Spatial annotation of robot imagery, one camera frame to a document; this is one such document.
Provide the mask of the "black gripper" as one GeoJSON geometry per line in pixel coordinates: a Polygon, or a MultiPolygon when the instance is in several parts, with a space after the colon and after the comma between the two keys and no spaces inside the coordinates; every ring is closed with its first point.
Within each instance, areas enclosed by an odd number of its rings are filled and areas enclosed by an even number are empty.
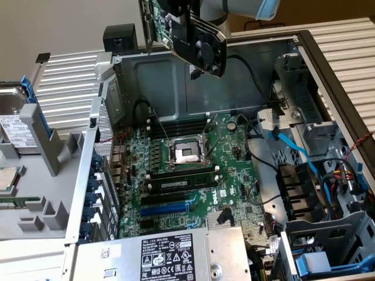
{"type": "Polygon", "coordinates": [[[200,0],[159,0],[159,6],[172,15],[183,15],[187,11],[200,15],[200,0]]]}

